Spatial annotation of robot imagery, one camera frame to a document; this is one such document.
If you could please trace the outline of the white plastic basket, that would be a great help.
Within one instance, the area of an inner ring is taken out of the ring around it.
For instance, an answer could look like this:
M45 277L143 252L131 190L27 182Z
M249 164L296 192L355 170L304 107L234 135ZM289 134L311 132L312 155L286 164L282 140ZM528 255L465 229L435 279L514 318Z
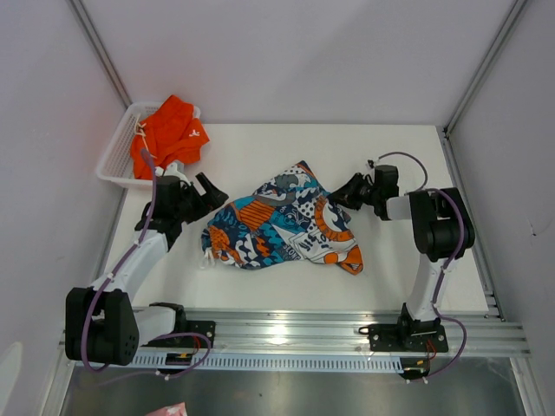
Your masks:
M96 167L99 179L127 189L151 186L150 180L134 177L134 161L130 155L130 148L136 125L154 114L161 105L161 101L141 101L128 107Z

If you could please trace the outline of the right aluminium frame post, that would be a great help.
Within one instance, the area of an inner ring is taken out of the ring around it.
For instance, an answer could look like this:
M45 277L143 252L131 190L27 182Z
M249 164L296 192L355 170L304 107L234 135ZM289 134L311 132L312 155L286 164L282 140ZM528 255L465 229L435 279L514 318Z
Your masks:
M501 53L508 44L514 30L518 27L530 3L531 1L528 0L512 1L509 10L495 31L492 41L490 41L486 48L485 54L480 59L462 96L457 100L453 112L442 129L447 139L450 138L455 128L470 108L470 105L473 103L473 100L481 90L483 84L486 82L487 77L493 70L496 61L499 60Z

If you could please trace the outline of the left aluminium frame post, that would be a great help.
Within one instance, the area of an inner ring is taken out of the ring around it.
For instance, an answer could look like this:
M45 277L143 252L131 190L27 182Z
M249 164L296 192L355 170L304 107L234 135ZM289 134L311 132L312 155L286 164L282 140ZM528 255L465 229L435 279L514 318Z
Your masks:
M114 64L114 60L108 52L105 42L101 38L101 33L97 29L85 2L82 0L68 0L67 5L77 24L80 26L83 35L87 39L97 61L100 63L103 73L107 77L116 97L121 105L125 109L128 109L133 104L133 100L131 99L125 82Z

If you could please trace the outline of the patterned blue orange shorts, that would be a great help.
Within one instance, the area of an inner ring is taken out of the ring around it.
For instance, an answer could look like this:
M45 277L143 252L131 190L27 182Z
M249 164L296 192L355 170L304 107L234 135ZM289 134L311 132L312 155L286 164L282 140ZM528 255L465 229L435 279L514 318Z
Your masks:
M205 258L244 270L309 261L358 275L362 252L350 216L328 195L309 165L297 162L208 221L200 237Z

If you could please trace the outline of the aluminium frame post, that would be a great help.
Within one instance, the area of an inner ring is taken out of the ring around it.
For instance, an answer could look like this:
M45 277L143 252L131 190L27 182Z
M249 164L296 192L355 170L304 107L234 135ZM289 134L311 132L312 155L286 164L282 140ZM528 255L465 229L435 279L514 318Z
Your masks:
M487 77L493 70L496 61L499 60L501 53L508 44L514 30L518 27L530 3L531 1L528 0L512 1L509 10L495 31L492 41L490 41L486 48L485 54L480 59L462 96L457 100L453 112L442 129L447 139L450 138L455 128L470 108L470 105L473 103L473 100L481 90L483 84L486 82Z
M121 105L125 109L128 109L133 104L133 100L131 99L125 82L114 64L114 60L108 52L105 42L101 38L101 33L97 29L85 2L82 0L68 0L67 5L77 24L80 26L83 35L87 39L97 61L100 63L103 73L107 77L116 97Z

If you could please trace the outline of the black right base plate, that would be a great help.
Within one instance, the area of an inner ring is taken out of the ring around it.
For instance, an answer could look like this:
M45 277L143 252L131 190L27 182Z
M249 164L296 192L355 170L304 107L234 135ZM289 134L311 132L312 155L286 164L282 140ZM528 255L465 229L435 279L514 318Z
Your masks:
M396 323L374 323L358 329L369 340L370 350L384 353L446 353L448 342L441 319L432 313L431 319L414 319L406 303Z

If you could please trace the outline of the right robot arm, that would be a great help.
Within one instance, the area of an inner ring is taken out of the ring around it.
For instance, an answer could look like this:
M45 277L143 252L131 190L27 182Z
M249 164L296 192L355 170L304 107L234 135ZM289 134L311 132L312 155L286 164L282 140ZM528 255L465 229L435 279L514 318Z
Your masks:
M398 179L396 166L378 166L373 174L355 174L329 199L352 210L369 205L383 221L411 223L420 263L412 292L402 306L395 337L403 348L412 350L424 343L428 334L439 330L438 306L446 272L472 248L475 230L457 188L429 188L402 196Z

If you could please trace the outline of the pink cloth piece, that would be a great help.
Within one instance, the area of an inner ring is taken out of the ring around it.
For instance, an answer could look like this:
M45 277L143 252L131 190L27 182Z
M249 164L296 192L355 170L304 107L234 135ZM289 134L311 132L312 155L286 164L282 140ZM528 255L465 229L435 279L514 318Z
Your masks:
M147 413L146 416L187 416L186 405L184 402L180 402L171 406L164 406Z

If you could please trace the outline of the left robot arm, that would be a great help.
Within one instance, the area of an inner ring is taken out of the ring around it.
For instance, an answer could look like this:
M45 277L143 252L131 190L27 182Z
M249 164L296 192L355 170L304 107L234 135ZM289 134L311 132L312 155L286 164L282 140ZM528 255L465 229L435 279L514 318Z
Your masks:
M132 241L115 265L87 288L69 291L64 328L68 359L103 369L130 364L138 348L151 342L177 347L191 337L195 347L210 346L210 337L194 333L183 306L154 302L139 311L132 306L138 289L174 247L183 228L228 199L204 173L196 179L193 184L176 173L158 177Z

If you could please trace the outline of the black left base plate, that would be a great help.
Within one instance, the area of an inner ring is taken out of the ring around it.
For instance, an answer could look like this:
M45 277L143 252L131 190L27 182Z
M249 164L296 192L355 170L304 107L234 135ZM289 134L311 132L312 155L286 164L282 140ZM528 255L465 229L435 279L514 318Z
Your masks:
M149 347L157 348L206 348L212 346L216 335L216 322L208 320L189 320L185 313L176 316L173 337L157 339L147 343Z

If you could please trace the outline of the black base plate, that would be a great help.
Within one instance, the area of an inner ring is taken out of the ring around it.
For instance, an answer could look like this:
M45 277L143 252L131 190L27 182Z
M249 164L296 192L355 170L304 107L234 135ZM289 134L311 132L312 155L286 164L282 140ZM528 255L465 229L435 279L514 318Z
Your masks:
M374 323L358 329L369 340L370 350L384 353L446 353L448 342L441 319L432 313L431 319L414 319L406 303L396 323Z
M189 320L185 313L176 316L173 337L157 339L147 343L149 347L157 348L206 348L212 346L216 335L216 322L208 320Z

